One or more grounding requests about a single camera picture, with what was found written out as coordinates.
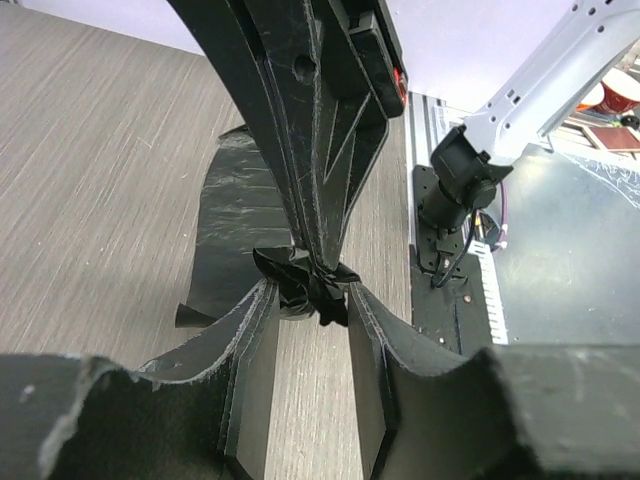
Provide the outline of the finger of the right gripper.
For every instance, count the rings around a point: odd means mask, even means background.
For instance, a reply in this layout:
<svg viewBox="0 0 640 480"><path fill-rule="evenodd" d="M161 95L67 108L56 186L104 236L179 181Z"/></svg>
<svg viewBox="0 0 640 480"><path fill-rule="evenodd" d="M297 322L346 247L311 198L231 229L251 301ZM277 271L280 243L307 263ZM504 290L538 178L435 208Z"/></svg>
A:
<svg viewBox="0 0 640 480"><path fill-rule="evenodd" d="M322 1L174 1L227 88L281 192L297 245L321 250L318 195Z"/></svg>
<svg viewBox="0 0 640 480"><path fill-rule="evenodd" d="M349 35L345 1L315 1L311 59L311 198L309 247L317 264L336 269L344 232L389 119Z"/></svg>

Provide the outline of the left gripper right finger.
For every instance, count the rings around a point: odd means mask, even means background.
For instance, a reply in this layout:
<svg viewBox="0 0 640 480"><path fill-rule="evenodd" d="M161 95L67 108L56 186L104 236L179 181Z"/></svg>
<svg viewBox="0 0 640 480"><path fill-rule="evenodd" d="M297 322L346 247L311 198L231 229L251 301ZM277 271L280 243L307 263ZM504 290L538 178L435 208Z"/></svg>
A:
<svg viewBox="0 0 640 480"><path fill-rule="evenodd" d="M368 479L635 479L635 346L492 346L462 357L349 288Z"/></svg>

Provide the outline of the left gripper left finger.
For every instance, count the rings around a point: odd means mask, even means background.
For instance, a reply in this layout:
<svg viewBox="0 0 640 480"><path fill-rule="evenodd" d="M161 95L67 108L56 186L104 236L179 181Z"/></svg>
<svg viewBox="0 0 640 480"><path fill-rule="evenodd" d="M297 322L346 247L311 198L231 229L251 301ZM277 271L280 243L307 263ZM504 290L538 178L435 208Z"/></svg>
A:
<svg viewBox="0 0 640 480"><path fill-rule="evenodd" d="M91 355L1 359L5 479L261 479L279 292L258 282L224 317L137 370Z"/></svg>

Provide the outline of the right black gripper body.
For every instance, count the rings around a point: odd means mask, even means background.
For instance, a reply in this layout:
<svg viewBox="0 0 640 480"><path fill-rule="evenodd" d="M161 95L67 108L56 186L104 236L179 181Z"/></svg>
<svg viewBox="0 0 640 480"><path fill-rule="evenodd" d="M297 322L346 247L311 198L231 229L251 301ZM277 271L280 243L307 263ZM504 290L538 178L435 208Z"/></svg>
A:
<svg viewBox="0 0 640 480"><path fill-rule="evenodd" d="M402 48L386 1L348 0L349 35L388 118L399 117L407 102Z"/></svg>

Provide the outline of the black trash bag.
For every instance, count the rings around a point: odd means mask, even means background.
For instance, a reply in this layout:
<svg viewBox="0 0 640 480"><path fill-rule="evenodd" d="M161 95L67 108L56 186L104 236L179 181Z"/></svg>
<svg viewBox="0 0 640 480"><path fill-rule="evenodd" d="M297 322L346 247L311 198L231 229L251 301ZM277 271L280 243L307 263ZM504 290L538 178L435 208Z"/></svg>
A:
<svg viewBox="0 0 640 480"><path fill-rule="evenodd" d="M347 325L344 289L358 274L344 264L325 272L294 246L271 172L240 126L219 137L204 179L191 285L176 327L212 325L264 278L277 283L285 315L317 313L323 326Z"/></svg>

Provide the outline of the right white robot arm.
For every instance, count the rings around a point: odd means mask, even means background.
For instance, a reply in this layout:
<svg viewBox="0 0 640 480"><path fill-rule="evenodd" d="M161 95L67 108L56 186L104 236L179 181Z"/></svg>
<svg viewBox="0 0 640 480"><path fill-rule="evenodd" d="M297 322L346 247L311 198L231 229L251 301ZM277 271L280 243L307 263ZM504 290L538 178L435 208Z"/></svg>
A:
<svg viewBox="0 0 640 480"><path fill-rule="evenodd" d="M382 1L176 1L276 187L294 244L339 262L353 205L406 105L406 70ZM483 207L530 138L546 133L639 37L635 1L575 1L517 71L436 149L436 224Z"/></svg>

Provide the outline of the aluminium rail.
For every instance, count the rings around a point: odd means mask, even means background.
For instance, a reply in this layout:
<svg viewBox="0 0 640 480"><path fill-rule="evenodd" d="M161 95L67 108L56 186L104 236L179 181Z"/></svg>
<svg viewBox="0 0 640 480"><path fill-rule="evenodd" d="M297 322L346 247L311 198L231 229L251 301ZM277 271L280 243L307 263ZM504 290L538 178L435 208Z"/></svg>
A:
<svg viewBox="0 0 640 480"><path fill-rule="evenodd" d="M409 172L416 165L430 166L432 151L467 115L467 111L449 106L442 99L409 92L404 114Z"/></svg>

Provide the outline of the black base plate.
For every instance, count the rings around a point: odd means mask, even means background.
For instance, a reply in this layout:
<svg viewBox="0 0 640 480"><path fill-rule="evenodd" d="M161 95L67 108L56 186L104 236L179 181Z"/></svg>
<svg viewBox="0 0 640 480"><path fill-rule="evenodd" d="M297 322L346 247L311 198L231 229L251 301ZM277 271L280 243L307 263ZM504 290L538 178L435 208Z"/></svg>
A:
<svg viewBox="0 0 640 480"><path fill-rule="evenodd" d="M494 344L479 260L470 253L471 243L482 241L468 240L470 222L448 233L419 217L422 200L436 186L431 168L413 169L414 234L409 248L412 324L439 346L470 356Z"/></svg>

